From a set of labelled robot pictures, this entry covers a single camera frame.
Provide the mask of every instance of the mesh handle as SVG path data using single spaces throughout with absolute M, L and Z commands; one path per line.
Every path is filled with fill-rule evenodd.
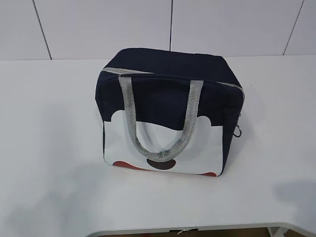
M 161 151 L 159 153 L 153 153 L 147 151 L 139 142 L 136 136 L 136 111 L 132 88 L 132 78 L 119 76 L 118 80 L 123 93 L 128 133 L 130 139 L 132 140 L 132 143 L 134 144 L 138 152 L 147 159 L 156 162 L 169 161 L 179 155 L 188 145 L 194 130 L 194 126 L 198 116 L 198 103 L 203 87 L 203 81 L 190 81 L 190 92 L 188 97 L 186 117 L 184 121 L 183 131 L 179 140 L 177 140 L 169 150 Z

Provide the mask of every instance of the lunch bag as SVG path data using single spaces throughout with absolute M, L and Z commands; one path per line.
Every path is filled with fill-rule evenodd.
M 127 48 L 100 73 L 95 99 L 106 163 L 219 176 L 244 93 L 221 56 Z

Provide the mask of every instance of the zipper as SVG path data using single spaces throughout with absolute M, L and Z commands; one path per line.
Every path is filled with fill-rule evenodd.
M 113 73 L 113 74 L 118 74 L 118 75 L 124 75 L 124 74 L 154 74 L 154 73 L 137 71 L 137 70 L 131 70 L 131 69 L 110 68 L 110 67 L 104 68 L 102 71 L 103 72 L 108 72 L 108 73 Z M 242 91 L 243 100 L 245 100 L 245 94 L 243 92 L 243 89 L 240 86 L 232 84 L 232 83 L 219 82 L 219 81 L 215 81 L 215 83 L 238 88 L 239 90 Z

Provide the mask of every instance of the navy blue bag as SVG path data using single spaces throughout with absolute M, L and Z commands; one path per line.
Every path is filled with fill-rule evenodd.
M 100 73 L 95 99 L 106 163 L 219 176 L 244 93 L 221 56 L 128 48 Z

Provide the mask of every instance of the white tabletop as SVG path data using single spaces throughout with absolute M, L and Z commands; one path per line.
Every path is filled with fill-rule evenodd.
M 226 59 L 246 101 L 217 178 L 104 163 L 94 91 L 108 60 L 0 62 L 0 235 L 316 235 L 316 56 Z

